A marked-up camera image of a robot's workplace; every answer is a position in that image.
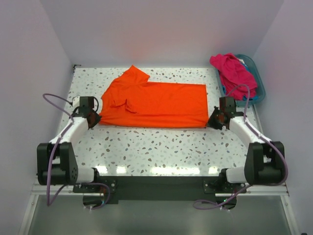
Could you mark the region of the orange t shirt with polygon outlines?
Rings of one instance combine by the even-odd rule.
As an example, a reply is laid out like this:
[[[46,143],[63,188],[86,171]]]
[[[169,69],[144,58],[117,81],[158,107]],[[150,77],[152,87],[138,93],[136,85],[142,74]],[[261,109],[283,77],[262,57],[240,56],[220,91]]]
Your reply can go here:
[[[131,66],[103,93],[101,125],[204,128],[209,121],[204,84],[151,82]]]

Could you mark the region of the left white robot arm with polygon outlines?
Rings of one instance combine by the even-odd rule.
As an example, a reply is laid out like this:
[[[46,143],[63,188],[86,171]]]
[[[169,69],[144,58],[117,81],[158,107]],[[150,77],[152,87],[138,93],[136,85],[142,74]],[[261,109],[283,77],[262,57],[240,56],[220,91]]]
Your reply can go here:
[[[79,168],[74,146],[101,119],[97,113],[99,101],[94,96],[76,96],[69,102],[73,112],[65,111],[68,123],[49,142],[37,147],[37,177],[40,185],[75,185],[91,183],[95,168]]]

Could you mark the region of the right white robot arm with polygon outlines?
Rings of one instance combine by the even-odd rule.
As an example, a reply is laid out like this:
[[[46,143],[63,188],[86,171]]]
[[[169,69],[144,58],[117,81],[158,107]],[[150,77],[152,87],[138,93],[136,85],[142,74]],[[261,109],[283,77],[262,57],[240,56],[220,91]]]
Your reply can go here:
[[[284,145],[280,141],[272,141],[254,127],[245,112],[237,111],[234,98],[221,97],[219,102],[219,107],[214,107],[207,127],[216,130],[226,128],[247,147],[245,165],[222,169],[219,180],[231,184],[283,184],[289,173]]]

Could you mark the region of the pink t shirt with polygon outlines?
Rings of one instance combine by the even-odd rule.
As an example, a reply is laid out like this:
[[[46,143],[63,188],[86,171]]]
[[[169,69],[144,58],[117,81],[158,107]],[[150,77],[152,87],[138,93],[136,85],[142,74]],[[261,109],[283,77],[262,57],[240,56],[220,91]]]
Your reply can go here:
[[[209,60],[210,64],[220,72],[220,79],[225,89],[225,95],[230,95],[235,100],[239,100],[240,90],[238,85],[238,66],[240,66],[238,58],[232,54],[217,54],[211,56]]]

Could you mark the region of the teal plastic basket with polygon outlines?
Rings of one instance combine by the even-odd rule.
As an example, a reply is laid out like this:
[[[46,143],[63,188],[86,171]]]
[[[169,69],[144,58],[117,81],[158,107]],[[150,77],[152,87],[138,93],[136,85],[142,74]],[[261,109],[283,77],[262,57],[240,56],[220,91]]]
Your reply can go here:
[[[254,76],[256,78],[256,81],[258,83],[258,89],[257,89],[257,95],[258,95],[258,99],[257,100],[250,100],[248,103],[248,106],[252,106],[255,105],[257,103],[260,103],[261,101],[263,101],[263,99],[266,96],[266,91],[263,85],[263,82],[260,78],[259,72],[257,70],[257,67],[254,63],[254,61],[247,55],[244,54],[235,54],[236,57],[242,56],[245,57],[247,59],[247,61],[249,62],[249,66],[250,67],[254,67],[253,71],[254,71]],[[214,68],[215,74],[216,74],[216,78],[217,78],[217,83],[218,83],[218,87],[219,87],[219,91],[220,91],[220,97],[224,97],[225,96],[225,89],[223,88],[223,85],[221,83],[221,79],[220,79],[220,72]],[[236,100],[236,105],[237,107],[244,107],[246,105],[246,101],[244,100]]]

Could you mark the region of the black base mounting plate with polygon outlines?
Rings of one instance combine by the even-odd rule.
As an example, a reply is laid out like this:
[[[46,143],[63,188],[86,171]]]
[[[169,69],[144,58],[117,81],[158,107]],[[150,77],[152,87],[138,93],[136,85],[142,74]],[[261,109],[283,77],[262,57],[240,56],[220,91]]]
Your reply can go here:
[[[223,176],[98,176],[93,183],[75,185],[83,204],[95,209],[121,201],[197,201],[236,205],[236,195],[246,193],[243,183],[229,183]]]

